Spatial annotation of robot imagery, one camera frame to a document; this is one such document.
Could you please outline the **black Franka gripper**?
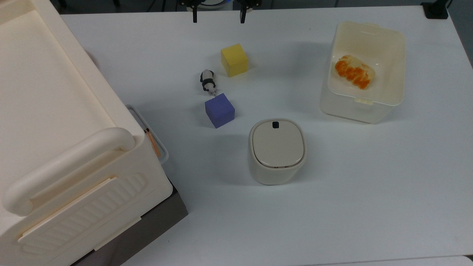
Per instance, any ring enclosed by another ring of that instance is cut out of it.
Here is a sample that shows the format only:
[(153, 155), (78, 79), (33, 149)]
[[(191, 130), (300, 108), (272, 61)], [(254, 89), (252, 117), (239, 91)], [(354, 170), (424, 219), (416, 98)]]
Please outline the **black Franka gripper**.
[(244, 24), (247, 9), (262, 6), (262, 0), (181, 0), (180, 5), (190, 8), (193, 14), (193, 22), (197, 22), (197, 7), (203, 9), (221, 8), (230, 3), (236, 2), (242, 7), (240, 9), (240, 23)]

